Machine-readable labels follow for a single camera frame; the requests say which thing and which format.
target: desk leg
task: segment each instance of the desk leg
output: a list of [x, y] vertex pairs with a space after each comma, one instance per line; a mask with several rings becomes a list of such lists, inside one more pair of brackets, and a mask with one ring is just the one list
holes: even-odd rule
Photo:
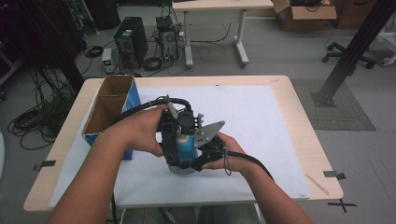
[[241, 57], [242, 67], [245, 67], [248, 64], [248, 56], [245, 52], [244, 45], [242, 44], [242, 34], [244, 33], [245, 28], [245, 18], [247, 15], [247, 10], [241, 10], [241, 18], [239, 19], [239, 29], [238, 29], [238, 36], [235, 36], [235, 44], [238, 48], [239, 56]]
[[186, 37], [186, 43], [184, 45], [184, 52], [186, 54], [186, 66], [187, 68], [192, 68], [192, 53], [191, 53], [191, 42], [190, 42], [190, 31], [188, 23], [188, 11], [184, 11], [184, 35]]

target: black tape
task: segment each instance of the black tape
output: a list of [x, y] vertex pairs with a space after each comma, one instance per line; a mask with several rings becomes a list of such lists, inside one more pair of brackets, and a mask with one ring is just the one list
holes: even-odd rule
[[34, 171], [40, 171], [42, 167], [47, 167], [47, 166], [54, 166], [56, 161], [42, 161], [41, 165], [35, 165], [33, 167]]
[[342, 180], [346, 178], [344, 173], [338, 174], [336, 171], [323, 171], [323, 174], [326, 177], [337, 177], [337, 180]]
[[350, 207], [357, 207], [357, 205], [354, 204], [354, 203], [344, 203], [344, 202], [343, 202], [343, 199], [340, 199], [340, 203], [327, 203], [327, 204], [328, 204], [328, 205], [335, 205], [335, 206], [342, 206], [342, 207], [343, 207], [343, 210], [344, 210], [344, 213], [347, 212], [347, 209], [346, 209], [347, 206], [350, 206]]

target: black metal frame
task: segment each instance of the black metal frame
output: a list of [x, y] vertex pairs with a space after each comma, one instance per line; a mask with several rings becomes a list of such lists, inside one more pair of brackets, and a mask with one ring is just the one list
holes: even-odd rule
[[361, 55], [375, 40], [395, 10], [395, 0], [378, 0], [376, 2], [319, 92], [312, 93], [316, 106], [334, 106], [332, 98], [338, 88], [343, 84]]

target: cardboard box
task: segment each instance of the cardboard box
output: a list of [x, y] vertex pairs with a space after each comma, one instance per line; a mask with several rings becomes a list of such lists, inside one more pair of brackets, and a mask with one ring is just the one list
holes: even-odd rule
[[276, 20], [283, 30], [314, 31], [323, 29], [327, 20], [335, 20], [335, 7], [323, 0], [318, 7], [292, 7], [288, 0], [273, 0]]
[[337, 19], [331, 24], [337, 29], [359, 29], [373, 9], [376, 0], [333, 0]]
[[[105, 77], [82, 130], [83, 138], [92, 146], [96, 137], [110, 127], [121, 112], [137, 105], [140, 105], [140, 98], [133, 76]], [[128, 149], [122, 159], [131, 160], [132, 157], [133, 151]]]

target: chair wheel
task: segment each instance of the chair wheel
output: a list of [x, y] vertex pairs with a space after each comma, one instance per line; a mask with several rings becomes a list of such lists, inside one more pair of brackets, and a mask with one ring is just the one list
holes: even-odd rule
[[367, 63], [366, 64], [366, 68], [367, 69], [372, 69], [372, 68], [374, 68], [374, 64], [373, 63]]

